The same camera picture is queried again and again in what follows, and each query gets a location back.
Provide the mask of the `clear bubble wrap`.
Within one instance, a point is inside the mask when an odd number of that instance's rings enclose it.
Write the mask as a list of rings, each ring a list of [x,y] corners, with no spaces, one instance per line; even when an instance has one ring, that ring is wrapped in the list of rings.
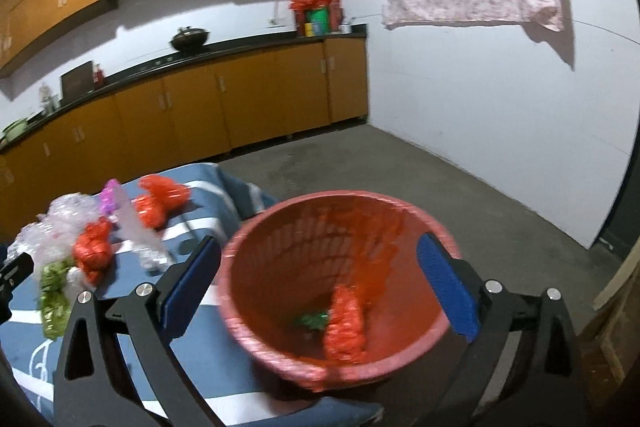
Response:
[[[35,222],[18,232],[8,248],[6,261],[29,254],[34,262],[34,275],[40,277],[46,265],[72,255],[77,236],[99,217],[101,211],[96,196],[80,193],[60,196],[51,202],[46,213],[40,213]]]

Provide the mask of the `green plastic bag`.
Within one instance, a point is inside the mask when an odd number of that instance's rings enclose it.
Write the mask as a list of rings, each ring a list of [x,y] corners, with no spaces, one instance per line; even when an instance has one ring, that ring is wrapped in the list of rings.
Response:
[[[43,335],[55,340],[64,336],[70,318],[70,302],[65,296],[67,274],[74,266],[65,258],[45,265],[40,272],[38,310],[41,315]]]

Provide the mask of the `clear plastic bag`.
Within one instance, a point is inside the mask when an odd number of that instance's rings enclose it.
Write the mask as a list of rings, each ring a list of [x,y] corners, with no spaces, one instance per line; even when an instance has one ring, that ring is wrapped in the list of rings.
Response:
[[[124,188],[117,182],[111,183],[114,216],[120,228],[120,236],[132,245],[140,265],[150,273],[166,271],[172,265],[171,255],[154,230],[145,228]]]

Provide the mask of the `lower wooden kitchen cabinets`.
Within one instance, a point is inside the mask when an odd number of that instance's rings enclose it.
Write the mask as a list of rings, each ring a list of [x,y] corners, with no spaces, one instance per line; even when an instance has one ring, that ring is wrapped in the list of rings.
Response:
[[[1,238],[50,202],[366,117],[367,36],[278,42],[126,78],[1,153]]]

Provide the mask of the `orange bag near centre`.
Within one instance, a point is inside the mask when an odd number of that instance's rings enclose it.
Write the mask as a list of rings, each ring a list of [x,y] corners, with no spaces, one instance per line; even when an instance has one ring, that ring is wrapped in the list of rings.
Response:
[[[101,217],[88,223],[73,247],[75,265],[93,287],[99,286],[113,263],[114,251],[110,242],[111,221]]]

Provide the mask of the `purple plastic bag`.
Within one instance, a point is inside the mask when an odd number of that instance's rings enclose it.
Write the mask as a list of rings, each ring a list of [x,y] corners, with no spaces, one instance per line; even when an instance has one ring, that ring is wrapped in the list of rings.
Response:
[[[100,211],[104,217],[111,218],[119,210],[117,192],[120,184],[116,179],[108,180],[100,192]]]

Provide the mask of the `green basin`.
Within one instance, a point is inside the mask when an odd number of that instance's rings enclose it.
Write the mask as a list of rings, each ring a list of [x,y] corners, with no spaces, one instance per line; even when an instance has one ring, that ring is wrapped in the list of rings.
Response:
[[[14,120],[8,124],[3,130],[3,138],[6,142],[11,143],[19,138],[27,129],[28,121],[26,118]]]

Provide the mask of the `orange bag far right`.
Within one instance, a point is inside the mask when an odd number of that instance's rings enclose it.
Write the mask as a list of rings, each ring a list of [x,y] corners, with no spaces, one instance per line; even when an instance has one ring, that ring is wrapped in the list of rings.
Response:
[[[143,194],[136,196],[132,205],[147,229],[163,228],[171,213],[181,209],[191,199],[190,187],[157,173],[142,176],[138,185]]]

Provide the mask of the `jar wrapped in plastic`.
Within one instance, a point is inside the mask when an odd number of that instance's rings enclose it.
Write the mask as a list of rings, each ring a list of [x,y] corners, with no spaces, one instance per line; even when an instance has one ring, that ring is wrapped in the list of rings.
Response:
[[[55,111],[55,101],[51,88],[47,83],[40,83],[38,94],[42,113],[44,115],[52,114]]]

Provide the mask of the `dark cutting board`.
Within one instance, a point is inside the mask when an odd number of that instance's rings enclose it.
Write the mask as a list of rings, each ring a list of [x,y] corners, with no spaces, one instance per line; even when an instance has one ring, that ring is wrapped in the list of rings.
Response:
[[[73,103],[92,92],[93,88],[93,61],[89,61],[61,76],[61,104]]]

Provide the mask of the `orange bag in basket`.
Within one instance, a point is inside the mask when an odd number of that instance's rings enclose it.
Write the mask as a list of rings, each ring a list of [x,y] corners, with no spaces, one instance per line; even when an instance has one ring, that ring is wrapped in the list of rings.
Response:
[[[360,363],[366,354],[364,314],[356,291],[345,285],[334,288],[322,345],[328,360]]]

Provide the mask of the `red sauce bottle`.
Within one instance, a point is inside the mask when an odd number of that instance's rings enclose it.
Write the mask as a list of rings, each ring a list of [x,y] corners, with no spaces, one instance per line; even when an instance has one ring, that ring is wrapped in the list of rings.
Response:
[[[105,80],[103,70],[99,64],[93,65],[93,86],[94,89],[99,90],[104,87]]]

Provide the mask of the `red plastic waste basket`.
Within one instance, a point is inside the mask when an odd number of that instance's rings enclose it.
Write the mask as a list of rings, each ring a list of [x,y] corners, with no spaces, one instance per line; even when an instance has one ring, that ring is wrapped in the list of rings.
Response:
[[[327,191],[259,213],[224,246],[216,276],[231,336],[261,366],[313,392],[380,381],[433,349],[449,321],[419,267],[433,233],[454,259],[452,235],[424,210],[366,191]],[[300,323],[324,311],[338,285],[363,298],[362,359],[326,358]]]

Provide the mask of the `black wok with lid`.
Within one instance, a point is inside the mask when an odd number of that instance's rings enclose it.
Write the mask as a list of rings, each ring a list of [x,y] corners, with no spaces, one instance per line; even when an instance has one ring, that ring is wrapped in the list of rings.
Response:
[[[205,46],[208,36],[209,32],[204,28],[181,27],[170,39],[170,45],[177,52],[192,53]]]

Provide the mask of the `red bag of groceries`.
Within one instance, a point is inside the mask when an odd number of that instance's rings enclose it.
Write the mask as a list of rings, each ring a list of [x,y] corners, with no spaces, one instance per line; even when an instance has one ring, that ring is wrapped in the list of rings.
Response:
[[[317,37],[340,31],[342,0],[290,0],[299,37]]]

